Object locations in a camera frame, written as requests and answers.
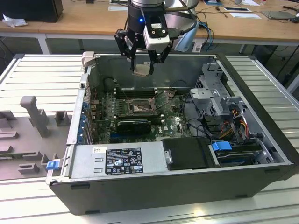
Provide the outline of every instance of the desk leg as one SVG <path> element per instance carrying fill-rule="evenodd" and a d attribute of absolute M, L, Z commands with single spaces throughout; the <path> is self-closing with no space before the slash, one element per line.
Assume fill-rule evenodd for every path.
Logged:
<path fill-rule="evenodd" d="M 39 34 L 37 39 L 38 39 L 39 45 L 41 46 L 43 54 L 44 55 L 52 54 L 51 49 L 48 47 L 48 44 L 46 42 L 46 34 Z"/>
<path fill-rule="evenodd" d="M 80 51 L 81 53 L 84 53 L 84 44 L 83 44 L 83 40 L 82 39 L 79 39 L 79 46 L 80 46 Z"/>
<path fill-rule="evenodd" d="M 289 85 L 289 87 L 286 89 L 289 93 L 293 93 L 299 86 L 299 74 L 297 77 L 292 81 L 292 83 Z"/>
<path fill-rule="evenodd" d="M 239 53 L 242 55 L 242 54 L 244 54 L 244 51 L 246 50 L 246 48 L 247 48 L 247 44 L 242 44 L 242 46 L 241 46 L 241 48 L 240 48 L 240 50 L 239 50 Z"/>

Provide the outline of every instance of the floor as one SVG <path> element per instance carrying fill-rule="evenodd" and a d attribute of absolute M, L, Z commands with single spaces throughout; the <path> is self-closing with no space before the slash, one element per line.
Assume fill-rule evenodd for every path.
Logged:
<path fill-rule="evenodd" d="M 35 38 L 18 38 L 18 37 L 2 37 L 2 41 L 14 53 L 23 54 L 41 54 L 39 43 Z M 80 54 L 79 42 L 76 39 L 48 39 L 53 54 Z M 85 51 L 95 51 L 100 53 L 118 53 L 116 42 L 113 40 L 83 40 Z M 253 45 L 249 45 L 244 55 L 250 55 L 253 50 Z M 288 57 L 293 53 L 296 47 L 278 47 L 271 56 L 265 67 L 276 76 Z M 239 55 L 239 44 L 215 44 L 211 46 L 209 52 L 222 52 L 226 55 Z M 10 52 L 0 44 L 0 74 L 6 67 L 6 64 L 12 59 Z M 282 81 L 285 74 L 291 71 L 293 66 L 299 60 L 299 50 L 295 53 L 289 63 L 282 70 L 279 80 Z M 299 99 L 299 88 L 295 91 L 294 96 Z"/>

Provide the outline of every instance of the gray plastic part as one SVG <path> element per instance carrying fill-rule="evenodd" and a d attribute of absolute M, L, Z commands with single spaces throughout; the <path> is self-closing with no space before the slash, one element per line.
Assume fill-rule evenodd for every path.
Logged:
<path fill-rule="evenodd" d="M 58 156 L 56 153 L 54 153 L 52 160 L 56 160 L 56 159 L 58 159 Z"/>
<path fill-rule="evenodd" d="M 44 155 L 42 156 L 41 166 L 43 166 L 45 170 L 47 170 L 46 167 L 47 167 L 47 163 L 48 163 L 48 162 L 49 162 L 49 159 L 48 159 L 47 155 L 44 154 Z"/>
<path fill-rule="evenodd" d="M 35 124 L 42 138 L 48 136 L 48 129 L 45 120 L 42 119 L 37 107 L 35 96 L 24 96 L 20 102 L 21 107 L 24 107 L 30 115 L 32 122 Z"/>
<path fill-rule="evenodd" d="M 0 132 L 0 140 L 16 139 L 19 134 L 17 132 Z"/>
<path fill-rule="evenodd" d="M 13 151 L 12 146 L 0 146 L 0 154 L 1 153 L 11 153 Z"/>
<path fill-rule="evenodd" d="M 6 118 L 0 118 L 0 128 L 11 128 L 8 120 Z"/>
<path fill-rule="evenodd" d="M 34 174 L 39 172 L 39 167 L 35 163 L 20 164 L 18 171 L 21 174 Z"/>
<path fill-rule="evenodd" d="M 38 111 L 39 111 L 39 113 L 40 113 L 40 115 L 41 115 L 41 117 L 42 117 L 42 121 L 45 122 L 45 124 L 47 125 L 48 122 L 49 122 L 49 119 L 48 119 L 48 117 L 47 117 L 47 115 L 46 115 L 45 110 L 44 110 L 44 109 L 40 109 L 40 110 L 38 110 Z M 33 122 L 33 120 L 32 120 L 31 118 L 29 118 L 29 121 L 30 121 L 30 123 L 32 124 L 33 127 L 36 126 L 35 123 Z"/>
<path fill-rule="evenodd" d="M 55 121 L 58 127 L 70 126 L 70 119 L 66 111 L 57 111 L 55 114 Z"/>
<path fill-rule="evenodd" d="M 14 114 L 11 111 L 0 111 L 0 118 L 6 118 L 7 120 L 16 120 Z"/>
<path fill-rule="evenodd" d="M 42 154 L 38 151 L 34 154 L 30 154 L 30 155 L 23 155 L 23 159 L 24 160 L 40 160 L 42 159 Z"/>

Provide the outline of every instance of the black plastic cover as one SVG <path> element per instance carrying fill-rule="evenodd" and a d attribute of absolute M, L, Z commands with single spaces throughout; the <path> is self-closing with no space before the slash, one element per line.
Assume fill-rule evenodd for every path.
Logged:
<path fill-rule="evenodd" d="M 206 138 L 175 138 L 163 139 L 164 151 L 169 151 L 172 164 L 168 170 L 213 168 Z"/>

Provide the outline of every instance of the computer case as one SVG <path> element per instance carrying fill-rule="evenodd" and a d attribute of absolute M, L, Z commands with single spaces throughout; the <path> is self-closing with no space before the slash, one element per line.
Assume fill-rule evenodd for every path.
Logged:
<path fill-rule="evenodd" d="M 0 11 L 14 19 L 57 22 L 63 6 L 61 0 L 2 0 Z"/>

